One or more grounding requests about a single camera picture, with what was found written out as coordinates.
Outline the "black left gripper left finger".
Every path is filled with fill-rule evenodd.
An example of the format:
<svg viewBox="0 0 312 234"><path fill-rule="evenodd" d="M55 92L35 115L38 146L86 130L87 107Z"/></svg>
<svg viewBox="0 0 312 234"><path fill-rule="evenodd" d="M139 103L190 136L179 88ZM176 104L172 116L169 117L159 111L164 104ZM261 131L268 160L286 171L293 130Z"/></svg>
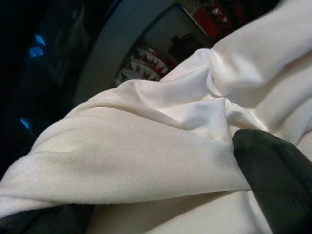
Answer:
<svg viewBox="0 0 312 234"><path fill-rule="evenodd" d="M30 210L0 220L2 234L84 234L94 206L68 204Z"/></svg>

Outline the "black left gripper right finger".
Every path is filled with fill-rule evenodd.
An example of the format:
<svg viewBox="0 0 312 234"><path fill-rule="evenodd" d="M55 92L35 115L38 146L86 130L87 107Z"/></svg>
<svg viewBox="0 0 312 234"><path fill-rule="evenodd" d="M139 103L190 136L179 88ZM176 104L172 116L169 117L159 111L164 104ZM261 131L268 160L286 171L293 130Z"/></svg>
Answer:
<svg viewBox="0 0 312 234"><path fill-rule="evenodd" d="M270 133L238 130L234 156L275 234L312 232L312 163Z"/></svg>

